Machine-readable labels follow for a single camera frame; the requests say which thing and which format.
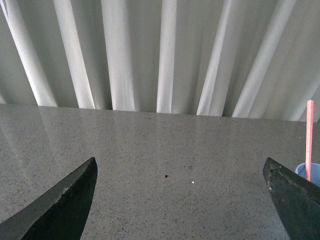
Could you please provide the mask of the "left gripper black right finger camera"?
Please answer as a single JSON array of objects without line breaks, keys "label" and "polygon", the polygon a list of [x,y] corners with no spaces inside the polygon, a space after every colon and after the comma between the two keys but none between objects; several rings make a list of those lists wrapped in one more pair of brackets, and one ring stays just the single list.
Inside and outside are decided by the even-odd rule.
[{"label": "left gripper black right finger camera", "polygon": [[291,240],[320,238],[320,187],[268,157],[263,177]]}]

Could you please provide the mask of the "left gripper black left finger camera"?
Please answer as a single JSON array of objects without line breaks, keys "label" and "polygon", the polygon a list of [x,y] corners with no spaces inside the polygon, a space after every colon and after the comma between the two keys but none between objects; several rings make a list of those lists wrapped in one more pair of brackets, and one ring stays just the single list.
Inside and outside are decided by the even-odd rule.
[{"label": "left gripper black left finger camera", "polygon": [[98,176],[91,157],[31,204],[0,224],[2,240],[79,240]]}]

